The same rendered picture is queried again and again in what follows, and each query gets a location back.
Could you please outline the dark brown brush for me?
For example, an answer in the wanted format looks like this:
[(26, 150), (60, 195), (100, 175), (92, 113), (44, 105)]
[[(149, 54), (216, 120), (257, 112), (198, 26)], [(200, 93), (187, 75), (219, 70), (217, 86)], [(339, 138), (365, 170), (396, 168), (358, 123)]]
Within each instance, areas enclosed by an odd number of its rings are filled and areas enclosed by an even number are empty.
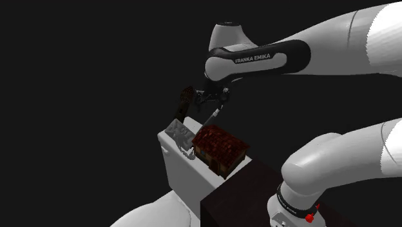
[(183, 123), (184, 119), (186, 118), (189, 107), (193, 102), (194, 94), (195, 90), (192, 86), (188, 86), (180, 93), (180, 103), (175, 113), (175, 119), (177, 119), (181, 123)]

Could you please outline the toy house with red roof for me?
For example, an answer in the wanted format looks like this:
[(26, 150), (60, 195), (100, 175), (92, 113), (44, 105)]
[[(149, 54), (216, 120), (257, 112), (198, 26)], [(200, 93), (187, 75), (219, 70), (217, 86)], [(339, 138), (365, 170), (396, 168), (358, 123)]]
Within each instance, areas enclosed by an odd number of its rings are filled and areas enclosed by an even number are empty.
[(227, 179), (245, 159), (250, 146), (217, 125), (202, 127), (192, 140), (198, 157), (217, 176)]

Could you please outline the dark red robot stand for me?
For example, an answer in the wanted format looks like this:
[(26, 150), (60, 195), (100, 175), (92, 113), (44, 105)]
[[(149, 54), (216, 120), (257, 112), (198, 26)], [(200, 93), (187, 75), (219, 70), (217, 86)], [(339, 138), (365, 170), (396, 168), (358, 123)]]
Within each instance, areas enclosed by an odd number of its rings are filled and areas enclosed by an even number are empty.
[(268, 212), (282, 176), (252, 160), (200, 201), (200, 227), (296, 227), (282, 207)]

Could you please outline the black and white pen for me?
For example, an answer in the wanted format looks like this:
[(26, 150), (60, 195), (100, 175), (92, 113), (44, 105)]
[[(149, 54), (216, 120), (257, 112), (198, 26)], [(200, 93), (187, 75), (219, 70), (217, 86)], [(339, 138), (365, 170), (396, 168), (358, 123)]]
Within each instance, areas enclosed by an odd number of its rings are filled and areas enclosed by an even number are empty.
[(205, 123), (202, 125), (202, 127), (209, 126), (213, 123), (213, 121), (216, 119), (218, 116), (219, 112), (222, 110), (224, 106), (220, 105), (210, 116), (209, 118), (205, 121)]

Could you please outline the white toilet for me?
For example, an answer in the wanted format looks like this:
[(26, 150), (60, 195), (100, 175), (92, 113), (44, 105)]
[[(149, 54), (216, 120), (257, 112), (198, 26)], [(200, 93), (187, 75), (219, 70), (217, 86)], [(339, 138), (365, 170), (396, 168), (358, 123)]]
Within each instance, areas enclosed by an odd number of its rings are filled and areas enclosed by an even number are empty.
[[(190, 117), (186, 117), (183, 124), (195, 136), (202, 128), (202, 124)], [(198, 157), (195, 160), (185, 157), (164, 130), (157, 137), (170, 192), (128, 212), (110, 227), (200, 227), (200, 201), (226, 180), (213, 173)], [(246, 155), (229, 177), (249, 162)]]

